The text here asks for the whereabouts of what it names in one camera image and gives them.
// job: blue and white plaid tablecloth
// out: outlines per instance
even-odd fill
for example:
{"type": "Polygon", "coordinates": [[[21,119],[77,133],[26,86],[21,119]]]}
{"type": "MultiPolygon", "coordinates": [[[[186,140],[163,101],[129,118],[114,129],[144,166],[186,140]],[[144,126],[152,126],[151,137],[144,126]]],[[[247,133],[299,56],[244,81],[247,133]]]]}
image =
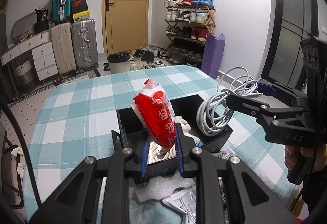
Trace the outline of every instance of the blue and white plaid tablecloth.
{"type": "MultiPolygon", "coordinates": [[[[86,156],[101,159],[113,154],[111,130],[119,131],[116,110],[130,107],[148,78],[162,85],[170,99],[193,94],[206,99],[216,92],[217,86],[215,80],[199,69],[185,65],[58,86],[45,100],[28,146],[42,201],[86,156]]],[[[228,125],[233,133],[226,145],[289,204],[297,187],[287,181],[284,147],[266,142],[264,130],[253,117],[235,112],[228,125]]],[[[37,205],[28,173],[24,177],[24,200],[30,219],[37,205]]],[[[180,223],[181,220],[160,202],[140,205],[133,198],[130,216],[131,224],[180,223]]]]}

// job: bubble wrap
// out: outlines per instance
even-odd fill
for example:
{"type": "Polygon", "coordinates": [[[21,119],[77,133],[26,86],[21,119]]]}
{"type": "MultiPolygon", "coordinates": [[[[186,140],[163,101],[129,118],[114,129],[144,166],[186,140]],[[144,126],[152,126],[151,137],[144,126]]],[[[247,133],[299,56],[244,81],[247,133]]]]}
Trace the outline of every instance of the bubble wrap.
{"type": "Polygon", "coordinates": [[[161,176],[151,178],[147,186],[135,190],[135,193],[140,202],[150,199],[159,201],[172,195],[177,188],[188,188],[194,184],[192,178],[184,179],[180,176],[179,171],[176,171],[174,176],[170,178],[161,176]]]}

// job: light switch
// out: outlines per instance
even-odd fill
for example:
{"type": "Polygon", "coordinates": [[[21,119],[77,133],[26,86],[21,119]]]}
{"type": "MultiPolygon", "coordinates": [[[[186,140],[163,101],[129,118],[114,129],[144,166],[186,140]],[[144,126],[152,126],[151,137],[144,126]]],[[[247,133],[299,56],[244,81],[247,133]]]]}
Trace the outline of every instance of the light switch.
{"type": "Polygon", "coordinates": [[[323,33],[327,34],[327,28],[323,26],[323,33]]]}

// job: drawer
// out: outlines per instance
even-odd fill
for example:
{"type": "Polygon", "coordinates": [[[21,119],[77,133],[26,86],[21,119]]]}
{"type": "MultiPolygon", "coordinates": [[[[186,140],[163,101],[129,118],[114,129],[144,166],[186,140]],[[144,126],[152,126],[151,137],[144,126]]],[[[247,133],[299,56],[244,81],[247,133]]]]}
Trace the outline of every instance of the drawer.
{"type": "Polygon", "coordinates": [[[10,51],[8,51],[4,55],[2,55],[2,57],[1,57],[2,65],[5,65],[9,61],[11,61],[13,58],[16,58],[18,55],[20,55],[19,46],[13,47],[10,51]]]}
{"type": "Polygon", "coordinates": [[[41,81],[43,79],[46,79],[47,77],[58,74],[57,65],[56,64],[50,65],[48,67],[41,69],[40,71],[37,71],[37,73],[41,81]]]}
{"type": "Polygon", "coordinates": [[[34,61],[36,59],[44,57],[44,56],[46,56],[46,55],[48,55],[50,53],[53,53],[52,43],[51,42],[48,42],[47,44],[41,45],[40,47],[37,47],[37,48],[32,50],[34,61]]]}
{"type": "Polygon", "coordinates": [[[19,48],[21,53],[24,53],[36,46],[39,46],[42,44],[42,38],[41,35],[37,35],[35,37],[32,37],[24,42],[22,42],[21,44],[19,44],[19,48]]]}
{"type": "Polygon", "coordinates": [[[55,57],[53,56],[53,53],[50,53],[44,57],[35,60],[34,64],[35,64],[35,69],[39,71],[45,67],[56,64],[56,61],[55,61],[55,57]]]}
{"type": "Polygon", "coordinates": [[[49,32],[42,33],[41,38],[42,38],[42,43],[48,42],[49,41],[49,32]]]}

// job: red sneaker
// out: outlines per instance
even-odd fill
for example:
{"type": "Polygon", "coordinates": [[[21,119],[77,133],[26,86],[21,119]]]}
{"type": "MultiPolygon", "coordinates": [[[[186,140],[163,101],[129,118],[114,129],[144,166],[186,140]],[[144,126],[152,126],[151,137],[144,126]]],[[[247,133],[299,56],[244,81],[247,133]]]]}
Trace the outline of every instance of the red sneaker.
{"type": "Polygon", "coordinates": [[[206,41],[208,34],[209,34],[209,31],[206,27],[199,28],[199,35],[197,36],[197,40],[206,41]]]}
{"type": "Polygon", "coordinates": [[[191,29],[191,39],[197,39],[197,35],[199,34],[199,30],[197,27],[192,27],[191,29]]]}
{"type": "Polygon", "coordinates": [[[182,3],[183,5],[190,6],[192,1],[194,0],[183,0],[182,3]]]}

